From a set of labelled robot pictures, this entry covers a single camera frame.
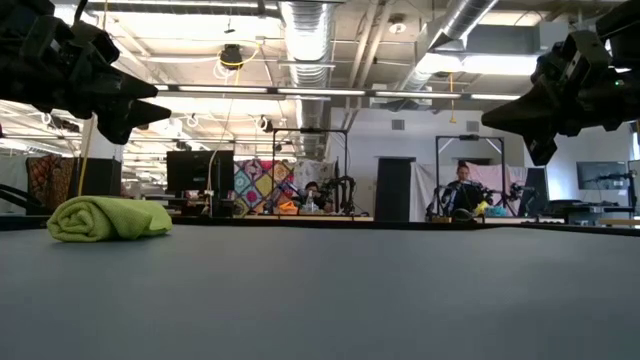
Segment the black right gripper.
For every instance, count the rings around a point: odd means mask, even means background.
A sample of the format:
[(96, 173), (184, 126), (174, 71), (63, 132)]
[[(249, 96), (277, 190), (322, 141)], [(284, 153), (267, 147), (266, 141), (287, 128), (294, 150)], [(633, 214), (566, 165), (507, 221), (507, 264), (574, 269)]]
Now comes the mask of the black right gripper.
[[(482, 124), (510, 133), (576, 135), (607, 131), (640, 117), (640, 41), (620, 32), (605, 37), (572, 32), (537, 60), (537, 83), (520, 98), (482, 115)], [(535, 166), (557, 150), (552, 137), (527, 134)]]

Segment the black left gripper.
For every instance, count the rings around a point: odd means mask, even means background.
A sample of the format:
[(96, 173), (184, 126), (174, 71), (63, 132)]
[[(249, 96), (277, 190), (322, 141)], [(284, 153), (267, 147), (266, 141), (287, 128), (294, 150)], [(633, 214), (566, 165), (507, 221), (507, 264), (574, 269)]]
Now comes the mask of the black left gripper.
[(51, 16), (28, 24), (13, 15), (0, 26), (0, 99), (30, 104), (43, 112), (66, 110), (89, 118), (97, 112), (99, 132), (124, 145), (134, 128), (170, 117), (170, 110), (140, 100), (158, 89), (111, 66), (119, 51), (102, 29)]

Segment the yellow-green microfibre towel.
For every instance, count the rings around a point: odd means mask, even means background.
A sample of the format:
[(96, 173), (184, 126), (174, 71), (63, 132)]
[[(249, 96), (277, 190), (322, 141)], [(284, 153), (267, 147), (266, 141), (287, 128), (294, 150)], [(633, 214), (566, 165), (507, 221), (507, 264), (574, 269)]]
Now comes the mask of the yellow-green microfibre towel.
[(159, 236), (172, 226), (170, 215), (159, 203), (102, 196), (67, 200), (47, 221), (47, 230), (55, 240), (79, 243)]

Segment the black upright panel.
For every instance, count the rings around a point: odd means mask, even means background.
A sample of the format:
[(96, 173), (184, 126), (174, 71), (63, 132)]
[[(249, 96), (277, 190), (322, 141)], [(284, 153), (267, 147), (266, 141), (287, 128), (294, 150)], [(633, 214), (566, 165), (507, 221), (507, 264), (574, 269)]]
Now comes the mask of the black upright panel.
[(519, 214), (525, 217), (541, 215), (548, 204), (548, 189), (544, 168), (528, 168), (523, 183), (525, 190), (519, 207)]

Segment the pink cloth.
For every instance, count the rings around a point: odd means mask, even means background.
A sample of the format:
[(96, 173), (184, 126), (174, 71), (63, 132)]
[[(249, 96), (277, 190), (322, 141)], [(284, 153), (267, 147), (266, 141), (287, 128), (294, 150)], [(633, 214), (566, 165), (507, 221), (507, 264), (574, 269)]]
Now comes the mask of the pink cloth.
[(511, 184), (524, 186), (527, 177), (527, 169), (525, 167), (505, 166), (505, 172), (502, 172), (501, 165), (476, 165), (467, 163), (470, 171), (470, 179), (474, 182), (481, 183), (485, 188), (492, 190), (492, 203), (494, 206), (502, 206), (502, 192), (505, 192), (507, 200), (506, 215), (515, 217), (518, 215), (520, 200), (510, 200)]

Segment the black computer tower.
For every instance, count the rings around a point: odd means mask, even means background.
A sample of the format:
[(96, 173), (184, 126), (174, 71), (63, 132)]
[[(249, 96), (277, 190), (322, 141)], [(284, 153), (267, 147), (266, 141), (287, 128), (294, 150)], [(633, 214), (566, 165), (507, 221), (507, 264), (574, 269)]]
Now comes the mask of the black computer tower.
[(122, 163), (115, 159), (89, 158), (82, 180), (82, 195), (119, 196)]

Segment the grey screen computer monitor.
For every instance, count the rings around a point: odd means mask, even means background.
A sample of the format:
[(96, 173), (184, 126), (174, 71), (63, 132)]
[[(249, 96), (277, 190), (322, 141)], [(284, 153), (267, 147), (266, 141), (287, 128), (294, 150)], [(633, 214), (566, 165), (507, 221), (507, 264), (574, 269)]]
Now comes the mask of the grey screen computer monitor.
[(577, 162), (576, 168), (580, 190), (623, 190), (628, 187), (625, 162)]

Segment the dark desk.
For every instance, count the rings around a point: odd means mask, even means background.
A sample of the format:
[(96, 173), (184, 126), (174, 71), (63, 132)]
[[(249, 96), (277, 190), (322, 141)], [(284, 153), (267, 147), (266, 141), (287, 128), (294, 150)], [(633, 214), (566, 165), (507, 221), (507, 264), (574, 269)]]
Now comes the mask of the dark desk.
[(541, 211), (541, 217), (563, 219), (567, 225), (602, 226), (607, 219), (633, 219), (635, 208), (614, 202), (552, 200)]

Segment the black desk monitor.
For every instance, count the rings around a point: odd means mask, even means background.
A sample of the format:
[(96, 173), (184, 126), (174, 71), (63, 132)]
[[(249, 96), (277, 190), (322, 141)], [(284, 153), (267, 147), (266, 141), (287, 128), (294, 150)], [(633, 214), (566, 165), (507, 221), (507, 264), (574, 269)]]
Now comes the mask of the black desk monitor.
[(171, 151), (166, 156), (167, 191), (182, 216), (230, 218), (234, 202), (234, 152)]

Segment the person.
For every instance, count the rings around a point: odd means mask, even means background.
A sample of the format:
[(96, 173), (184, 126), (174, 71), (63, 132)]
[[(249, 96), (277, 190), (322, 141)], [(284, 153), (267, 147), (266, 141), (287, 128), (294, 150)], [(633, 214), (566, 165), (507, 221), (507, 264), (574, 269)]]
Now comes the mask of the person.
[(308, 213), (305, 207), (308, 190), (312, 190), (314, 193), (314, 202), (316, 206), (316, 210), (314, 213), (316, 212), (330, 213), (332, 211), (331, 203), (326, 199), (326, 197), (320, 191), (318, 184), (314, 181), (311, 181), (307, 183), (304, 188), (303, 200), (302, 200), (302, 210), (304, 212)]
[(470, 169), (464, 162), (459, 162), (456, 179), (445, 186), (441, 196), (443, 214), (453, 222), (471, 222), (476, 215), (476, 208), (484, 200), (484, 185), (470, 177)]

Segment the brown patterned cloth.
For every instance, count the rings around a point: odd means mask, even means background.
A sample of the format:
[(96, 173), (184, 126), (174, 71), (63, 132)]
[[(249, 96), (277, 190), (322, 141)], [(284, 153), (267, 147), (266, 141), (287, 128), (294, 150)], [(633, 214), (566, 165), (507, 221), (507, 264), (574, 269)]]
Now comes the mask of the brown patterned cloth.
[(26, 160), (28, 192), (50, 211), (76, 195), (78, 160), (60, 155)]

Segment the black ceiling device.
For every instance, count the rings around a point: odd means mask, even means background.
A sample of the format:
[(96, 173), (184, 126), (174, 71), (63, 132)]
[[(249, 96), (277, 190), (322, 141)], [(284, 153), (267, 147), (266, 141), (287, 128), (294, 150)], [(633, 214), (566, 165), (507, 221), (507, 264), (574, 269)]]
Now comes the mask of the black ceiling device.
[(239, 44), (225, 44), (219, 55), (219, 63), (229, 71), (237, 71), (242, 68), (243, 57)]

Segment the white sheet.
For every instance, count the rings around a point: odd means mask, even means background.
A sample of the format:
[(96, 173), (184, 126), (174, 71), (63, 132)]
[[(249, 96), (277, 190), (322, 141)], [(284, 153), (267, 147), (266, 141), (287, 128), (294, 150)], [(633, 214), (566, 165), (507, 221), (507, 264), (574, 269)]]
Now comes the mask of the white sheet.
[(411, 164), (409, 221), (424, 222), (426, 209), (433, 199), (436, 188), (435, 166), (432, 164)]

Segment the colourful patchwork quilt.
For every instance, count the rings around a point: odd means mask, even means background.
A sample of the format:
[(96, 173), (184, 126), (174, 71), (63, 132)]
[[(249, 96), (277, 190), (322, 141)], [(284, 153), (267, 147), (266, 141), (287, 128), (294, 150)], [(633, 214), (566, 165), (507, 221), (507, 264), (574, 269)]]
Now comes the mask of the colourful patchwork quilt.
[(272, 213), (294, 195), (294, 165), (286, 160), (234, 162), (234, 215)]

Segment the dark door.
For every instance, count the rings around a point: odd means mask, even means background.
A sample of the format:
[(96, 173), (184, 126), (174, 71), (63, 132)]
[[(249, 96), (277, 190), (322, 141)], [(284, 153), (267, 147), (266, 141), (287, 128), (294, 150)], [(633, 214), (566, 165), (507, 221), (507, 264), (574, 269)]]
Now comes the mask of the dark door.
[(408, 222), (411, 200), (411, 157), (379, 157), (374, 220)]

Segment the long ceiling light bar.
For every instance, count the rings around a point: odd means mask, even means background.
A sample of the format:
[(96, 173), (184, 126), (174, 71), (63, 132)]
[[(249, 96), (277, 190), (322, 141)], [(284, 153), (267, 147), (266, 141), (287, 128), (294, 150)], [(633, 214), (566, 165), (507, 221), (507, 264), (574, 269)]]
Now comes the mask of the long ceiling light bar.
[(339, 88), (301, 88), (301, 87), (259, 87), (235, 85), (178, 85), (156, 84), (160, 93), (184, 93), (188, 96), (196, 94), (249, 95), (249, 96), (302, 96), (302, 97), (369, 97), (400, 99), (449, 99), (478, 101), (512, 101), (520, 95), (466, 93), (466, 92), (434, 92), (434, 91), (391, 91), (376, 89), (339, 89)]

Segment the white patterned cloth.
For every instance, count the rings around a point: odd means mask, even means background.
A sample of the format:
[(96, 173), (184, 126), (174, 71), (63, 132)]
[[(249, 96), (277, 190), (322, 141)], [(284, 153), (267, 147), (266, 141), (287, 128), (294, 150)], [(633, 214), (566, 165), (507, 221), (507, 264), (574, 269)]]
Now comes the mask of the white patterned cloth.
[(318, 190), (335, 175), (334, 162), (315, 160), (300, 160), (293, 168), (293, 184), (299, 191), (305, 191), (306, 186), (314, 182)]

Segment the black frame stand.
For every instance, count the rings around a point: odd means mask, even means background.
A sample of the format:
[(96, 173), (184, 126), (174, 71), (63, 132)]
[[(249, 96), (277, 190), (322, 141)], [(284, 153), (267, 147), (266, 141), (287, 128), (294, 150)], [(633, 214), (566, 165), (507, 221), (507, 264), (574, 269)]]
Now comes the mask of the black frame stand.
[(327, 181), (320, 190), (328, 200), (329, 195), (334, 195), (333, 209), (337, 210), (339, 214), (351, 216), (355, 213), (355, 205), (353, 201), (353, 193), (355, 187), (355, 180), (349, 176), (350, 165), (350, 151), (348, 147), (348, 131), (344, 129), (322, 129), (313, 127), (303, 128), (286, 128), (286, 127), (274, 127), (272, 130), (272, 153), (271, 159), (275, 160), (276, 145), (281, 143), (281, 140), (277, 140), (276, 136), (278, 132), (295, 132), (306, 135), (318, 135), (318, 134), (341, 134), (343, 137), (343, 150), (344, 150), (344, 165), (343, 172), (339, 172), (339, 166), (335, 165), (335, 175), (332, 179)]
[[(502, 166), (502, 172), (505, 172), (505, 154), (504, 154), (504, 150), (505, 150), (505, 144), (504, 144), (504, 139), (502, 137), (494, 137), (494, 136), (480, 136), (477, 134), (464, 134), (464, 135), (457, 135), (457, 136), (453, 136), (453, 135), (439, 135), (435, 138), (435, 148), (436, 148), (436, 155), (435, 155), (435, 172), (436, 172), (436, 187), (438, 185), (447, 185), (448, 183), (454, 181), (456, 179), (456, 171), (455, 171), (455, 179), (454, 180), (450, 180), (450, 181), (442, 181), (441, 180), (441, 161), (440, 161), (440, 157), (441, 154), (447, 149), (447, 147), (449, 145), (451, 145), (454, 141), (458, 141), (458, 142), (479, 142), (479, 141), (485, 141), (487, 142), (489, 145), (492, 145), (493, 147), (495, 147), (496, 145), (499, 145), (499, 147), (496, 149), (496, 151), (498, 152), (498, 154), (501, 156), (500, 158), (500, 163), (499, 165)], [(464, 162), (467, 164), (466, 161), (464, 160), (458, 160), (456, 163), (456, 169), (458, 166), (459, 162)], [(475, 223), (475, 222), (451, 222), (451, 223)]]

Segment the narrow silver ceiling duct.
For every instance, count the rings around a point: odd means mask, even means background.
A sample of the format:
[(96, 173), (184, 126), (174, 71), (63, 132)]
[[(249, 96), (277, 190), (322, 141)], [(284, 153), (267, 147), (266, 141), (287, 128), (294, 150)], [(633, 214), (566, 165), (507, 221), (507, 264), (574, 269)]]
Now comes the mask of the narrow silver ceiling duct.
[(415, 43), (414, 63), (396, 91), (423, 90), (438, 73), (459, 72), (467, 38), (498, 0), (450, 0), (443, 15), (423, 25)]

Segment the wide ribbed silver duct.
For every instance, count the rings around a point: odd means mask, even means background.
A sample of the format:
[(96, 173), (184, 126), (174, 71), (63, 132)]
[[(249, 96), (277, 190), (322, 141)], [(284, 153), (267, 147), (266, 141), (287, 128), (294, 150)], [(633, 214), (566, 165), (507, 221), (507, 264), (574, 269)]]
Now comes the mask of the wide ribbed silver duct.
[[(335, 5), (321, 2), (280, 2), (284, 21), (284, 39), (288, 60), (302, 65), (291, 65), (290, 81), (293, 87), (325, 88), (329, 83), (329, 68), (321, 65), (330, 59), (332, 21)], [(324, 102), (321, 100), (295, 100), (296, 121), (299, 128), (323, 127)], [(300, 134), (302, 156), (317, 159), (323, 153), (324, 140), (320, 134)]]

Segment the black table frame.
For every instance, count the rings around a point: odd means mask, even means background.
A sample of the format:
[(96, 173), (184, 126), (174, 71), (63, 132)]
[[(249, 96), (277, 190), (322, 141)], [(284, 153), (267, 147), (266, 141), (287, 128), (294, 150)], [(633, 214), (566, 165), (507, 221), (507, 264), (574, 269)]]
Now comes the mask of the black table frame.
[(552, 223), (425, 223), (425, 222), (376, 222), (365, 221), (363, 217), (350, 218), (339, 217), (337, 220), (329, 220), (327, 217), (311, 217), (310, 220), (302, 216), (294, 216), (292, 219), (259, 216), (253, 218), (208, 218), (208, 217), (184, 217), (174, 216), (173, 227), (185, 226), (230, 226), (230, 227), (292, 227), (311, 229), (364, 229), (364, 230), (411, 230), (411, 231), (474, 231), (496, 228), (535, 229), (546, 231), (560, 231), (588, 234), (605, 234), (616, 236), (631, 236), (640, 238), (640, 229), (615, 228), (615, 227), (585, 227)]

